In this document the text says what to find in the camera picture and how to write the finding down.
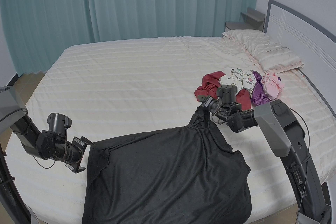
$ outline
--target tiled floor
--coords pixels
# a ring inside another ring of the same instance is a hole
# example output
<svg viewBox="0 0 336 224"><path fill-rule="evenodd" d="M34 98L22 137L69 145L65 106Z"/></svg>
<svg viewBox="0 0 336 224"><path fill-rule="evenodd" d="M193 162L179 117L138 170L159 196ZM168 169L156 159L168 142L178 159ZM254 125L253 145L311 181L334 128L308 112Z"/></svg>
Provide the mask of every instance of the tiled floor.
<svg viewBox="0 0 336 224"><path fill-rule="evenodd" d="M33 94L34 90L36 89L37 85L40 83L41 79L43 78L44 73L37 73L37 74L28 74L22 75L17 82L15 83L14 87L16 91L21 96L22 100L26 104ZM3 134L0 135L0 143L2 146L2 150L6 149L8 144L9 138L11 137L11 130L7 129ZM296 212L298 208L297 205L292 205L284 210L276 212L275 214L268 216L266 218L257 220L253 222L253 224L295 224L296 219ZM0 224L14 224L11 218L8 216L7 212L0 204Z"/></svg>

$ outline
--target purple garment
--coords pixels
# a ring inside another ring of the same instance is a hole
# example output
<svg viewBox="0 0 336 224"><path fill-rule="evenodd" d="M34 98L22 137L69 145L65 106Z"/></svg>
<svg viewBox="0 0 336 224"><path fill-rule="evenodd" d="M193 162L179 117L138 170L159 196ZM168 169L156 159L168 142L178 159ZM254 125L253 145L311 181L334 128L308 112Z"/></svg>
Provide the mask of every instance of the purple garment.
<svg viewBox="0 0 336 224"><path fill-rule="evenodd" d="M255 105L261 105L270 102L271 100L264 93L264 86L261 83L261 74L253 71L257 83L254 86L251 101Z"/></svg>

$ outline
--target pile of clothes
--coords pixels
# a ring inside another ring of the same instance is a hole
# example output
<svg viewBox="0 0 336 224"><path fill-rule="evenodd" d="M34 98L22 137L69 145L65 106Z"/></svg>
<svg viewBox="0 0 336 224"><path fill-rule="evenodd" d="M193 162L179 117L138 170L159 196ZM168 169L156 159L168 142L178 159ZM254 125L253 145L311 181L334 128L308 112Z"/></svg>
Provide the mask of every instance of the pile of clothes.
<svg viewBox="0 0 336 224"><path fill-rule="evenodd" d="M275 72L269 72L263 77L253 70L232 68L226 75L224 72L207 74L202 79L202 85L195 91L195 96L210 95L217 99L216 90L221 85L235 85L238 89L236 100L241 103L243 110L251 109L254 105L261 105L278 99L285 84Z"/></svg>

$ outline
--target nightstand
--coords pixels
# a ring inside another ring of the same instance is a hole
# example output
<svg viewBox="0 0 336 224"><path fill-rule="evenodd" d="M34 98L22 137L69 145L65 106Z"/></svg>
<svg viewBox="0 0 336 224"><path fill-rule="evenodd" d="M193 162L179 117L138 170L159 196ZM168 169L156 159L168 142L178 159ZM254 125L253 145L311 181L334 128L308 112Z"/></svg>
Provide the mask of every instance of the nightstand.
<svg viewBox="0 0 336 224"><path fill-rule="evenodd" d="M246 12L241 12L244 22L227 21L225 22L225 32L235 29L264 29L265 14L248 7Z"/></svg>

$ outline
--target pillow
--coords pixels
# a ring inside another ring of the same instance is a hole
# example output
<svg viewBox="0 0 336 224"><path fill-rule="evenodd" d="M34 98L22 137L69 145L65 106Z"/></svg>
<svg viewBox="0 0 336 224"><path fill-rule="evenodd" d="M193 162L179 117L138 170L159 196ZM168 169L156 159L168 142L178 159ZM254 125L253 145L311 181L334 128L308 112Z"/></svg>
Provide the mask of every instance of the pillow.
<svg viewBox="0 0 336 224"><path fill-rule="evenodd" d="M270 36L258 30L231 30L222 33L238 42L252 56L263 71L276 74L303 67L302 60L292 50L275 42Z"/></svg>

